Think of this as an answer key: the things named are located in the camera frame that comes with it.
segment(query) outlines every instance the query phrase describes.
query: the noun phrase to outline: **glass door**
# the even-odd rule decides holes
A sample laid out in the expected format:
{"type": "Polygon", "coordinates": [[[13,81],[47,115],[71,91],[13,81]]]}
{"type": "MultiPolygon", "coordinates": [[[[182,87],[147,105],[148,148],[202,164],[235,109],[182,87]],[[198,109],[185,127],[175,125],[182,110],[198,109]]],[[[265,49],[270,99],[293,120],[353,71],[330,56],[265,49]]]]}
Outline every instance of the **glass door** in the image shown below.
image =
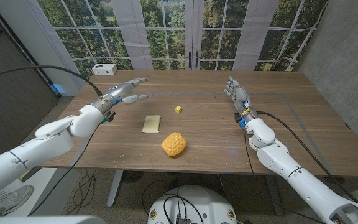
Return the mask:
{"type": "Polygon", "coordinates": [[[185,0],[140,0],[154,70],[184,70],[185,0]]]}
{"type": "Polygon", "coordinates": [[[193,70],[232,70],[247,5],[248,0],[195,1],[193,70]]]}

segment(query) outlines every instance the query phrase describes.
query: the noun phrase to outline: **white box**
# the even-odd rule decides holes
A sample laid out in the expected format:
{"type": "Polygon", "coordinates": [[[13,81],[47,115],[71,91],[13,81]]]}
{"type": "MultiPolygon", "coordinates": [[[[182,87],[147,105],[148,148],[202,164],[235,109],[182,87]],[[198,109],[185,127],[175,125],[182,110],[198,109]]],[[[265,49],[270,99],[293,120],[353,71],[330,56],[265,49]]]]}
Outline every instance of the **white box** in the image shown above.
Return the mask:
{"type": "Polygon", "coordinates": [[[114,75],[117,71],[116,64],[96,64],[92,68],[95,75],[114,75]]]}

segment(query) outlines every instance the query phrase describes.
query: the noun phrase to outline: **yellow cube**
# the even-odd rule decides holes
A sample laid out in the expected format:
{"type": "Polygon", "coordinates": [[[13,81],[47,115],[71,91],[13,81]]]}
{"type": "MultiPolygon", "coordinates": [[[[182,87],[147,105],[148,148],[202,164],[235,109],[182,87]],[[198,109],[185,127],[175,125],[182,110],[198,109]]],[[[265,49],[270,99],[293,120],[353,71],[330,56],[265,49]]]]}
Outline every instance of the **yellow cube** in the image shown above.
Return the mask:
{"type": "Polygon", "coordinates": [[[181,107],[180,107],[180,106],[177,106],[177,107],[175,108],[175,112],[176,112],[176,113],[180,113],[180,112],[181,112],[181,107]]]}

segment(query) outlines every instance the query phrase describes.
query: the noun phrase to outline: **table leg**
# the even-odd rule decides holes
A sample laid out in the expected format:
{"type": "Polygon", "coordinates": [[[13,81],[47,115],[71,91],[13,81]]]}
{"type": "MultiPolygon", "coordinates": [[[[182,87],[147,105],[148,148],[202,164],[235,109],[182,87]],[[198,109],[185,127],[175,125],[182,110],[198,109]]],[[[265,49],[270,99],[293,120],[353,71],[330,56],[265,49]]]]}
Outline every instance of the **table leg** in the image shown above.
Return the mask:
{"type": "Polygon", "coordinates": [[[119,188],[122,182],[122,176],[124,171],[116,170],[114,178],[112,180],[109,197],[107,199],[107,207],[111,208],[116,204],[119,188]]]}
{"type": "MultiPolygon", "coordinates": [[[[266,180],[268,191],[270,192],[270,196],[272,197],[272,200],[275,203],[282,205],[283,203],[281,203],[280,194],[278,193],[278,187],[275,177],[265,176],[265,180],[266,180]]],[[[283,215],[284,214],[283,208],[275,203],[273,203],[274,211],[276,212],[277,215],[283,215]]]]}

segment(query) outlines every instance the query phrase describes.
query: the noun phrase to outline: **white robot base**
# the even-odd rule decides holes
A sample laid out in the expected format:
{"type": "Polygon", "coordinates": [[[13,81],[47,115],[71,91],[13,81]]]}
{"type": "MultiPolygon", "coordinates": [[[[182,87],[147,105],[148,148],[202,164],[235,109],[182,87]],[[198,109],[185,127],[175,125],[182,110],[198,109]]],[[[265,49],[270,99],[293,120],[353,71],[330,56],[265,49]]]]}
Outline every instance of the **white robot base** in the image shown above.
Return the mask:
{"type": "Polygon", "coordinates": [[[188,185],[179,187],[179,192],[178,188],[168,191],[157,199],[150,209],[148,224],[170,224],[170,222],[236,224],[237,220],[233,207],[224,197],[206,187],[188,185]],[[178,203],[176,195],[183,198],[183,201],[179,198],[178,203]],[[164,202],[170,221],[164,212],[164,202]]]}

